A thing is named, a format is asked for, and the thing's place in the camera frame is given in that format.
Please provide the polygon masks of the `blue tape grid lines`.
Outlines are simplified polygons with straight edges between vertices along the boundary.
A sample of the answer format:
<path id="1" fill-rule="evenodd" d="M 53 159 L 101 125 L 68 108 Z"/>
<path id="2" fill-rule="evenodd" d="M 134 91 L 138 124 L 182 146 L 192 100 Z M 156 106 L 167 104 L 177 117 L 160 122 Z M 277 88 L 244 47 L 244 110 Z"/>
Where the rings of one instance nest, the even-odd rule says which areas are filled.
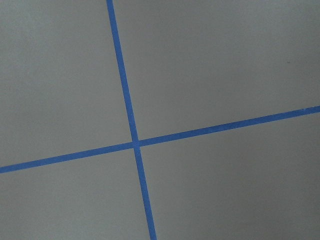
<path id="1" fill-rule="evenodd" d="M 320 112 L 318 106 L 140 139 L 130 96 L 114 3 L 106 2 L 130 141 L 0 168 L 0 195 L 25 187 L 0 203 L 6 240 L 155 240 L 157 230 L 141 149 L 207 134 Z"/>

